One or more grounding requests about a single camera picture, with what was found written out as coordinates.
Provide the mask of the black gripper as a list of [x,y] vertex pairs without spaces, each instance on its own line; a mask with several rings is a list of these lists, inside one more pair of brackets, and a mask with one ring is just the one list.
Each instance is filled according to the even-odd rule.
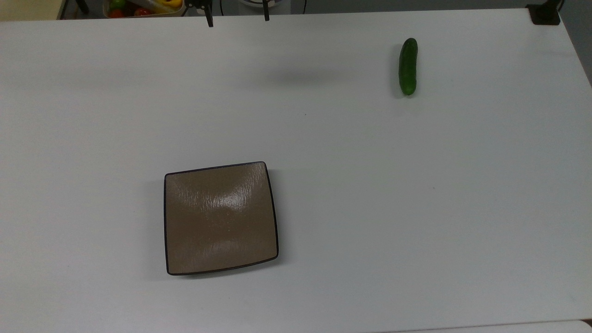
[[[212,8],[213,8],[213,1],[212,0],[186,0],[185,1],[185,6],[188,8],[194,8],[194,9],[201,9],[205,11],[205,17],[207,20],[207,23],[209,25],[209,27],[214,27],[214,23],[213,23],[213,14],[212,14]],[[265,21],[269,21],[270,20],[270,15],[269,15],[269,1],[268,0],[262,0],[262,7],[264,9],[264,18]]]

